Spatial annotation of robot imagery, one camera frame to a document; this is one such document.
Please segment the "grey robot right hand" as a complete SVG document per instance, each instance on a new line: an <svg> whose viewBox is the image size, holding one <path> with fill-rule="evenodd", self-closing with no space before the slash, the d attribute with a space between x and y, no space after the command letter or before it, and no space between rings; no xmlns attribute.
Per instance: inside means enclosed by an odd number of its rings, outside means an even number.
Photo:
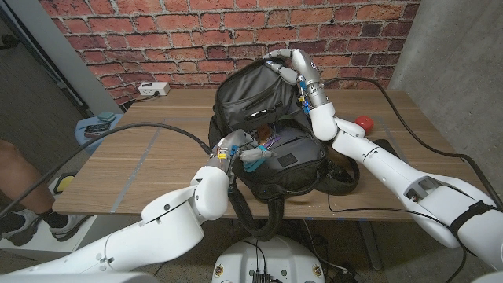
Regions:
<svg viewBox="0 0 503 283"><path fill-rule="evenodd" d="M304 78L305 92L314 108L329 102L321 85L321 77L317 66L306 52L300 49L279 49L263 56L263 59L271 58L292 59L293 68Z"/></svg>

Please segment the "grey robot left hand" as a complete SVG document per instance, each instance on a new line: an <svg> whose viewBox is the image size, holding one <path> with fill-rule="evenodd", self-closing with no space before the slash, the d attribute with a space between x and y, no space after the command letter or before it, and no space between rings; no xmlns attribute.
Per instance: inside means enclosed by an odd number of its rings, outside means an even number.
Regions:
<svg viewBox="0 0 503 283"><path fill-rule="evenodd" d="M222 138L212 149L208 166L217 167L229 174L236 160L241 160L246 172L255 171L266 159L277 154L260 145L250 134L235 130Z"/></svg>

